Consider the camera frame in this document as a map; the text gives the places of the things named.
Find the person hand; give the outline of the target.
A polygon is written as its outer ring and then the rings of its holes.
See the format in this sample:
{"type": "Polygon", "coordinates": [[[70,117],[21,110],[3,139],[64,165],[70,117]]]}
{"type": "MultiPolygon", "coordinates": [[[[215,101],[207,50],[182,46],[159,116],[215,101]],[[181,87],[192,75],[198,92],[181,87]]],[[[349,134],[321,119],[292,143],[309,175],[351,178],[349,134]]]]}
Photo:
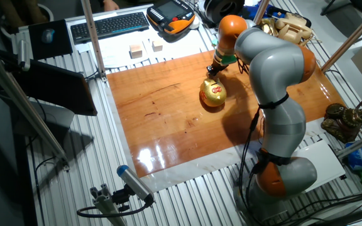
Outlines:
{"type": "Polygon", "coordinates": [[[103,8],[105,11],[119,10],[119,6],[113,0],[103,0],[103,8]]]}

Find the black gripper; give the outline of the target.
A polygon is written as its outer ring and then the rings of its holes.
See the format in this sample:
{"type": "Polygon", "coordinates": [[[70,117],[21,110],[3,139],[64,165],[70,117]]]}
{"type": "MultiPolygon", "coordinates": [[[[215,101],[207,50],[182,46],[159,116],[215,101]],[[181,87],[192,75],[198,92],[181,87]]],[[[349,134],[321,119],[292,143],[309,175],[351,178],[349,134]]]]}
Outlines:
{"type": "Polygon", "coordinates": [[[207,74],[213,77],[217,76],[217,73],[223,71],[227,66],[221,65],[216,61],[213,61],[209,67],[207,67],[207,74]]]}

